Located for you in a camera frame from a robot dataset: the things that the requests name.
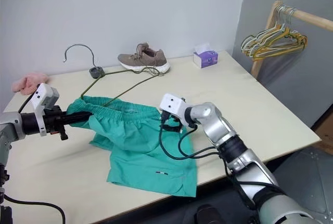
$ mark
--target table surface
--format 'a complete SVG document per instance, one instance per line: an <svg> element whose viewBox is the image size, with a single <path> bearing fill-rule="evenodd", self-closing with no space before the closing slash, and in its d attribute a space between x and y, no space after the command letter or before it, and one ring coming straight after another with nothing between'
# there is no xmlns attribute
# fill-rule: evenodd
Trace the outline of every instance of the table surface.
<svg viewBox="0 0 333 224"><path fill-rule="evenodd" d="M203 69L193 63L193 57L169 62L169 73L139 85L121 99L158 107L163 95L172 93L191 104L213 102L263 161L320 140L227 52L219 53L216 65ZM111 67L105 71L121 69ZM114 97L148 76L130 72L106 76L87 95ZM66 110L93 81L88 71L80 71L51 76L49 84L60 94L57 105ZM17 111L25 98L15 94L6 111ZM25 111L31 112L32 107L27 105ZM167 197L106 182L110 152L89 145L93 131L72 127L66 130L66 141L57 134L43 138L31 135L12 144L7 164L10 180L5 184L8 196L57 204L65 211L67 223L79 224L103 220ZM192 141L196 150L210 145L200 128ZM225 176L223 162L217 156L197 160L197 167L198 184ZM61 222L59 212L49 207L5 201L6 205L12 207L15 223Z"/></svg>

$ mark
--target wooden clothes rack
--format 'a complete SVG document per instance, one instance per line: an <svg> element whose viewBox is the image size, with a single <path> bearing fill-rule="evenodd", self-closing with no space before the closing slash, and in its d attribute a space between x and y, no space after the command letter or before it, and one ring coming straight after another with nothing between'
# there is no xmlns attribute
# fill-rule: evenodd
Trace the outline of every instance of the wooden clothes rack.
<svg viewBox="0 0 333 224"><path fill-rule="evenodd" d="M266 29L272 28L275 24L275 17L274 17L274 13L275 10L278 6L282 5L283 2L282 1L275 1L273 3L272 9L271 9L271 13L268 17L267 20L267 24L266 24ZM282 13L288 14L289 11L293 9L293 8L288 8L286 10L283 10ZM333 21L330 21L328 19L322 18L322 17L318 17L315 15L312 15L310 13L306 13L303 12L301 10L295 10L292 15L292 17L298 18L304 22L316 25L320 28L323 28L325 30L329 30L329 31L333 31ZM252 69L251 69L251 75L253 75L254 78L257 79L261 66L263 64L264 60L257 60L253 62L252 65Z"/></svg>

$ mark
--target tissue box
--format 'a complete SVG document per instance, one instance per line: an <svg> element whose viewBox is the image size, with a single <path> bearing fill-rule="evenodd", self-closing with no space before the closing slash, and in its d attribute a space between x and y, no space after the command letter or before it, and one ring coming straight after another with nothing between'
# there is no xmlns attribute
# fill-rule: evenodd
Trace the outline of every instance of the tissue box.
<svg viewBox="0 0 333 224"><path fill-rule="evenodd" d="M218 54L215 51L205 51L201 54L194 52L193 61L199 68L204 68L213 64L217 64Z"/></svg>

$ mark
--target pink towel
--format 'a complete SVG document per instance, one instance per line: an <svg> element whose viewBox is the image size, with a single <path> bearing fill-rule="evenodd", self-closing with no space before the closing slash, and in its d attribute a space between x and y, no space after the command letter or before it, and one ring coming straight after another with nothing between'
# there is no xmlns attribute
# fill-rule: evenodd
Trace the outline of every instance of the pink towel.
<svg viewBox="0 0 333 224"><path fill-rule="evenodd" d="M20 91L22 95L29 95L35 92L37 85L42 82L47 82L48 76L42 73L29 73L20 80L11 85L13 92Z"/></svg>

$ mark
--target black base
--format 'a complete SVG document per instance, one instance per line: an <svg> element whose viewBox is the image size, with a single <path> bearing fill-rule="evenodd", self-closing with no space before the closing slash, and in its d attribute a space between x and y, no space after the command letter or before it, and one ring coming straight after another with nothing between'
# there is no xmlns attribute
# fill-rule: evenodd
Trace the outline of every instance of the black base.
<svg viewBox="0 0 333 224"><path fill-rule="evenodd" d="M1 206L0 224L12 224L11 207Z"/></svg>
<svg viewBox="0 0 333 224"><path fill-rule="evenodd" d="M212 205L206 204L198 208L195 214L196 224L226 224L219 211Z"/></svg>
<svg viewBox="0 0 333 224"><path fill-rule="evenodd" d="M105 74L104 70L102 67L94 67L89 70L90 75L94 78L97 79L99 76L103 76Z"/></svg>

